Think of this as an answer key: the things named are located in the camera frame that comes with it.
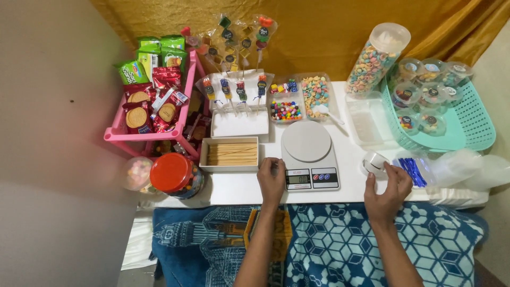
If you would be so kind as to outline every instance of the blue patterned cloth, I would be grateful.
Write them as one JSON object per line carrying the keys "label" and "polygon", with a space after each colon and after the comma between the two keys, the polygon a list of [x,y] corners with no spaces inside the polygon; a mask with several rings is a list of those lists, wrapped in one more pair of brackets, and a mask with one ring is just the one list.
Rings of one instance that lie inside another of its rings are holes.
{"label": "blue patterned cloth", "polygon": [[[256,226],[258,208],[156,209],[155,275],[162,272],[167,286],[232,286],[245,241]],[[287,211],[282,212],[290,220],[292,238],[288,247],[279,244],[287,255],[283,262],[272,262],[269,285],[388,286],[363,203],[282,208]],[[481,218],[407,202],[395,225],[425,286],[474,286],[473,248],[487,233]]]}

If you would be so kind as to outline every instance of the golden fabric backdrop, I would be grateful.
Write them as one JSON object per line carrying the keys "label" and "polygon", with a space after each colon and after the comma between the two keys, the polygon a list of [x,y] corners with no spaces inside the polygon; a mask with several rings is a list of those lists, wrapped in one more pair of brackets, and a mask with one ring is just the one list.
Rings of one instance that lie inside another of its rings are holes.
{"label": "golden fabric backdrop", "polygon": [[[192,32],[217,28],[215,14],[222,12],[233,21],[265,14],[278,22],[278,30],[264,49],[261,68],[277,75],[325,71],[334,81],[346,80],[379,23],[395,22],[409,29],[411,42],[402,55],[473,65],[510,16],[510,0],[91,2],[133,50],[138,36],[179,34],[184,26]],[[248,60],[254,68],[256,53]]]}

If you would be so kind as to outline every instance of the white table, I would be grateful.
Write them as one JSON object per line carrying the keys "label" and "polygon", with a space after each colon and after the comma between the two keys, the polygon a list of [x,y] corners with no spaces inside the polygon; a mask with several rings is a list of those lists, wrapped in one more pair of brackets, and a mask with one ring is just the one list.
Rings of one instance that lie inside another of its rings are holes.
{"label": "white table", "polygon": [[[339,105],[340,118],[347,121],[345,115],[345,82],[333,82],[333,88]],[[282,197],[282,203],[326,203],[326,202],[363,202],[363,193],[365,191],[366,176],[360,171],[359,164],[366,151],[356,145],[352,138],[348,125],[342,128],[333,123],[324,123],[328,130],[335,154],[337,156],[338,174],[340,176],[340,189],[327,192],[285,192]],[[281,158],[282,133],[287,125],[274,125],[270,123],[269,143],[261,144],[261,159],[264,157]],[[396,153],[404,150],[403,148],[378,151],[384,157],[392,160]],[[386,189],[387,181],[378,180],[376,191],[382,194]],[[425,189],[413,189],[406,198],[407,201],[427,201],[428,195]],[[211,205],[228,204],[262,204],[262,194],[256,173],[212,173],[206,179],[206,184],[200,194],[190,200],[178,200],[173,197],[162,195],[158,198],[148,198],[142,196],[142,200],[152,201],[148,204],[151,207],[201,207]]]}

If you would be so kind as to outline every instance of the white wall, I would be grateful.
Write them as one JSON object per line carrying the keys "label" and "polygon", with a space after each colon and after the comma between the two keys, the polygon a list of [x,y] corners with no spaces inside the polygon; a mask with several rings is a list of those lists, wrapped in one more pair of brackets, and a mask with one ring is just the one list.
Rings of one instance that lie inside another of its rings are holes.
{"label": "white wall", "polygon": [[0,285],[115,286],[139,195],[102,137],[129,51],[87,0],[0,1],[0,46]]}
{"label": "white wall", "polygon": [[[510,22],[474,65],[473,84],[496,128],[491,154],[510,160]],[[489,223],[489,240],[475,257],[510,285],[510,185],[495,188],[478,213]]]}

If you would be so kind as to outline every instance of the scale weighing platform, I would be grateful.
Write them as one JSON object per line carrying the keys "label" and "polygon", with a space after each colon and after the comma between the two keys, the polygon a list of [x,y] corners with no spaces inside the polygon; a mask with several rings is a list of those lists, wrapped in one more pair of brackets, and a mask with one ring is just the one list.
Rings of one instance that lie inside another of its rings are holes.
{"label": "scale weighing platform", "polygon": [[327,130],[314,121],[292,123],[282,134],[288,192],[338,190],[338,165]]}

